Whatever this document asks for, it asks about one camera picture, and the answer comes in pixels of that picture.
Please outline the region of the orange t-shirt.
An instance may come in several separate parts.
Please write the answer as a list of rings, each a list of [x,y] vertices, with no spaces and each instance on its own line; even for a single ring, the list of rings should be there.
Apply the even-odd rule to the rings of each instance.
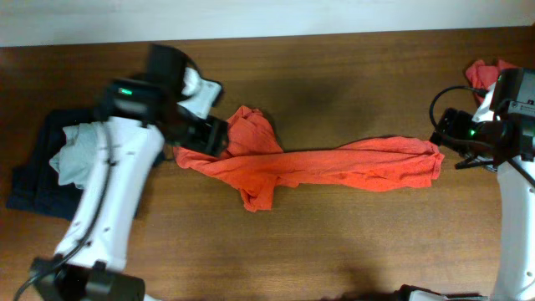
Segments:
[[[444,160],[437,145],[402,136],[286,152],[261,110],[241,106],[227,122],[230,143],[220,156],[176,147],[176,164],[235,188],[250,212],[270,210],[278,186],[341,185],[373,192],[426,188],[439,177]]]

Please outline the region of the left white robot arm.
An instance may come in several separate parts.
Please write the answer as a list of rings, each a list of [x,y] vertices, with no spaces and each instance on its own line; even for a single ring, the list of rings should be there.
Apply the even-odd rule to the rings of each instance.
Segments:
[[[43,300],[144,300],[145,282],[125,274],[130,229],[164,145],[218,157],[228,124],[212,117],[222,85],[203,78],[178,48],[153,44],[143,73],[114,79],[96,107],[89,181],[50,259],[35,258],[26,286]]]

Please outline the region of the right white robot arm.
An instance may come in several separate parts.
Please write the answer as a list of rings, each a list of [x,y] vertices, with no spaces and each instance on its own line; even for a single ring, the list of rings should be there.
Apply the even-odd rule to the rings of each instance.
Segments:
[[[432,119],[432,142],[463,156],[455,168],[497,173],[502,199],[501,256],[491,300],[534,298],[534,71],[504,69],[471,115],[447,109]]]

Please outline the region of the red printed t-shirt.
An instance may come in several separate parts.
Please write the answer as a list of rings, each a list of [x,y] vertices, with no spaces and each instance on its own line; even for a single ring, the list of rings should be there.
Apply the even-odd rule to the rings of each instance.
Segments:
[[[496,83],[499,74],[504,69],[518,69],[518,66],[502,59],[498,59],[493,64],[487,64],[483,60],[477,60],[466,69],[465,76],[472,88],[490,89],[491,85]]]

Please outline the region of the folded grey garment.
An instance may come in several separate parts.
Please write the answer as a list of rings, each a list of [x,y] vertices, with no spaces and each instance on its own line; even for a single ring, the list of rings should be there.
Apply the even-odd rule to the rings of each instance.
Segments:
[[[98,122],[63,128],[65,142],[49,160],[60,186],[74,185],[79,190],[86,187],[97,154],[99,130]]]

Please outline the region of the folded navy blue garment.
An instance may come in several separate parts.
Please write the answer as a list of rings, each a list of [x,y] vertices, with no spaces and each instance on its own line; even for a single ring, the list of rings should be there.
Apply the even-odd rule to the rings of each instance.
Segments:
[[[83,191],[73,184],[60,186],[49,160],[66,144],[64,127],[93,120],[92,109],[53,110],[46,116],[28,163],[13,168],[6,208],[73,219]]]

